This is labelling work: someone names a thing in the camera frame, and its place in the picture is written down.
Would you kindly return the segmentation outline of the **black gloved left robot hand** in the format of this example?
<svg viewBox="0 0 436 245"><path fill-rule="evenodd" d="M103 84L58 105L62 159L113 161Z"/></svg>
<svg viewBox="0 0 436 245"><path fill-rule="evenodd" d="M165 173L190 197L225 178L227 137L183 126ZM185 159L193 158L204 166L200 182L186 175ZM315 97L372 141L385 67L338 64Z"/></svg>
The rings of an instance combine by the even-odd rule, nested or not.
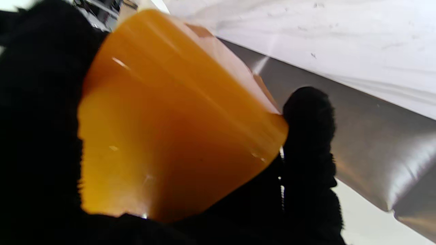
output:
<svg viewBox="0 0 436 245"><path fill-rule="evenodd" d="M106 33L63 0L1 11L2 245L344 245L329 97L313 87L283 107L290 129L262 173L171 225L81 207L77 109Z"/></svg>

